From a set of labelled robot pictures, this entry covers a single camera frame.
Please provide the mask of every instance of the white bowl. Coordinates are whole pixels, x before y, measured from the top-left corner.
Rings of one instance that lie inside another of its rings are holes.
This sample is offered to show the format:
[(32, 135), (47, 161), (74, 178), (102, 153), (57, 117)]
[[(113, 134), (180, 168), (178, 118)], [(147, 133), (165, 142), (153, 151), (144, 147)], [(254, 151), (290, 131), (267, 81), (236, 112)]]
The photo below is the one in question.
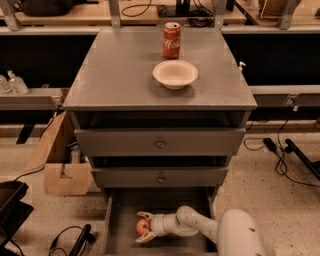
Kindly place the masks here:
[(153, 69), (153, 76), (167, 88), (178, 90), (196, 80), (198, 70), (188, 62), (169, 60), (158, 64)]

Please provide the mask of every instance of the drawer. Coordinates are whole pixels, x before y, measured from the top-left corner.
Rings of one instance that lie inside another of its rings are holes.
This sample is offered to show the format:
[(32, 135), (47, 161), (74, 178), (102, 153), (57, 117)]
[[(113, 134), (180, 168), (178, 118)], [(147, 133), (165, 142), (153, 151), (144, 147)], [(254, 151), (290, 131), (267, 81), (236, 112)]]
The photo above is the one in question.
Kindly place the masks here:
[(86, 156), (235, 155), (244, 128), (85, 129), (75, 136)]
[(217, 255), (215, 244), (201, 233), (156, 237), (143, 245), (135, 242), (139, 211), (167, 214), (187, 205), (211, 218), (212, 201), (206, 188), (118, 188), (109, 192), (103, 255)]
[(117, 187), (195, 187), (222, 185), (226, 167), (123, 167), (93, 168), (92, 175), (100, 188)]

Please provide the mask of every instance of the floor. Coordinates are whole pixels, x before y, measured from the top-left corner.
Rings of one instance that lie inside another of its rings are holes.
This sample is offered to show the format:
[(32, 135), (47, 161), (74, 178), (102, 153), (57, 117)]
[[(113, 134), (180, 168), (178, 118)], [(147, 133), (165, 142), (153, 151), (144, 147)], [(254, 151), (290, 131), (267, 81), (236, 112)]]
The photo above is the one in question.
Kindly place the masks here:
[[(275, 173), (277, 157), (263, 146), (262, 138), (271, 137), (278, 144), (278, 132), (284, 122), (248, 123), (246, 147), (241, 145), (232, 159), (224, 185), (214, 203), (216, 219), (230, 208), (247, 211), (272, 241), (277, 255), (316, 256), (320, 251), (320, 182), (294, 154), (286, 154), (288, 175), (304, 183), (293, 183)], [(16, 145), (13, 136), (2, 137), (0, 127), (0, 181), (13, 180), (22, 174), (24, 165), (36, 148), (39, 138), (30, 137)], [(320, 160), (319, 129), (312, 122), (288, 122), (279, 135), (285, 146), (290, 138), (311, 161)], [(45, 256), (53, 239), (69, 226), (90, 224), (97, 240), (88, 244), (83, 255), (101, 255), (104, 236), (105, 201), (99, 192), (86, 196), (58, 197), (44, 194), (43, 172), (21, 179), (29, 190), (23, 201), (34, 211), (14, 236), (24, 255)], [(69, 252), (79, 229), (63, 233), (58, 247)], [(12, 244), (7, 248), (19, 253)], [(52, 255), (65, 255), (61, 250)]]

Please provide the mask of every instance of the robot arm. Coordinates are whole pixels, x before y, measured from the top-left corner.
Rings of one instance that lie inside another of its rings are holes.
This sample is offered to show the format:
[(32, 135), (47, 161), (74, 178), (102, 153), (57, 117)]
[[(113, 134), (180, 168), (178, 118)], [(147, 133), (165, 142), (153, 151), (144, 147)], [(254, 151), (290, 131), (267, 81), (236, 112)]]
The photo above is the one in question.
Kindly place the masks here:
[(150, 221), (150, 230), (136, 240), (145, 243), (156, 236), (176, 234), (193, 236), (198, 231), (217, 245), (219, 256), (275, 256), (268, 242), (252, 217), (241, 210), (232, 209), (221, 217), (220, 222), (207, 218), (189, 206), (180, 207), (175, 214), (138, 215)]

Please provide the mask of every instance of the soda can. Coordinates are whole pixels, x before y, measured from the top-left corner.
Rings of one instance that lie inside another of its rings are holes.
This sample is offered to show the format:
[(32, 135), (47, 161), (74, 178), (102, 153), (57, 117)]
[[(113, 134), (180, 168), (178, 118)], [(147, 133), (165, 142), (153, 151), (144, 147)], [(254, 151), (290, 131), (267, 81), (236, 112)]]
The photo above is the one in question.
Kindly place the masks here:
[(181, 28), (176, 22), (168, 22), (163, 29), (163, 56), (167, 59), (177, 59), (180, 53)]

